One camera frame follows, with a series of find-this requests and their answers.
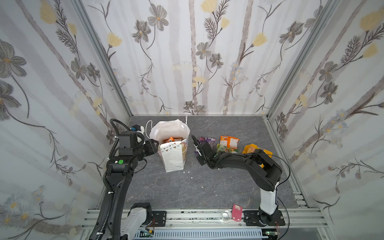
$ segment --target wallpaper wall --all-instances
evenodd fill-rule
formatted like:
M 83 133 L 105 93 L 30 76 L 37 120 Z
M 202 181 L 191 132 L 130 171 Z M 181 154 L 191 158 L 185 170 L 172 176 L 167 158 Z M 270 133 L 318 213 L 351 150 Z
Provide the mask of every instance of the wallpaper wall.
M 0 1 L 0 232 L 73 239 L 127 121 L 70 1 Z
M 271 117 L 335 237 L 382 239 L 384 4 L 342 1 Z
M 326 1 L 83 3 L 134 114 L 266 114 Z

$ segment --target purple snack package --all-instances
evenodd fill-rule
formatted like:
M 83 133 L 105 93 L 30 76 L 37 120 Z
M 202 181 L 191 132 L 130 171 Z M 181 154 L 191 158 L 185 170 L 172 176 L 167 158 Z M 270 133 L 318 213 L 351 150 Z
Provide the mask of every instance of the purple snack package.
M 215 141 L 216 141 L 216 139 L 214 139 L 213 137 L 200 137 L 199 138 L 199 142 L 207 142 L 209 144 L 209 146 L 211 146 L 212 149 L 214 148 Z

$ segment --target red plastic object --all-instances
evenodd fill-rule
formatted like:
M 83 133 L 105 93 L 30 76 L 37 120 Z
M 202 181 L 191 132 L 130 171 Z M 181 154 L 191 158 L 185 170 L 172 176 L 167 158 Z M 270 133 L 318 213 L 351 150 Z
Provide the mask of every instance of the red plastic object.
M 232 219 L 236 222 L 241 221 L 241 215 L 243 213 L 243 208 L 239 205 L 234 204 L 232 208 Z

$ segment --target table surface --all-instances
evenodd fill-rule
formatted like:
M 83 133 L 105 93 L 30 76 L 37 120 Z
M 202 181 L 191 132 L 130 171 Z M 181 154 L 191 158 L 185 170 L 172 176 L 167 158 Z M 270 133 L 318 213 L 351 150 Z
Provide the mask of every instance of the table surface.
M 148 120 L 152 120 L 154 126 L 159 121 L 178 118 L 185 122 L 185 116 L 133 116 L 129 125 L 145 126 Z M 276 153 L 262 117 L 189 116 L 188 127 L 196 138 L 214 137 L 217 139 L 215 145 L 220 141 L 220 135 L 233 136 L 240 139 L 239 152 L 245 145 L 253 143 Z M 157 153 L 146 157 L 148 164 L 134 174 L 124 207 L 130 208 L 136 202 L 150 202 L 152 208 L 232 208 L 233 204 L 243 208 L 259 207 L 260 188 L 247 171 L 201 166 L 194 151 L 190 137 L 184 170 L 175 172 L 165 172 Z M 144 163 L 139 162 L 136 169 L 142 168 Z M 283 172 L 282 179 L 286 176 L 287 173 Z M 279 186 L 278 197 L 286 207 L 298 207 L 288 181 Z

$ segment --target white rope handle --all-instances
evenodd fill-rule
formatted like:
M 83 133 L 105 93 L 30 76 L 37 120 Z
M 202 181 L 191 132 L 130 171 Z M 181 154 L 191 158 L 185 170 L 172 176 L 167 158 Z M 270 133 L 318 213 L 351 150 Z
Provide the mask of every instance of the white rope handle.
M 153 127 L 152 127 L 152 123 L 153 123 L 153 122 L 152 122 L 152 120 L 149 120 L 149 121 L 147 122 L 147 124 L 145 124 L 145 135 L 147 136 L 147 138 L 149 138 L 149 136 L 148 136 L 148 134 L 147 134 L 147 125 L 148 125 L 149 122 L 151 122 L 151 130 L 152 130 L 152 128 L 153 128 Z

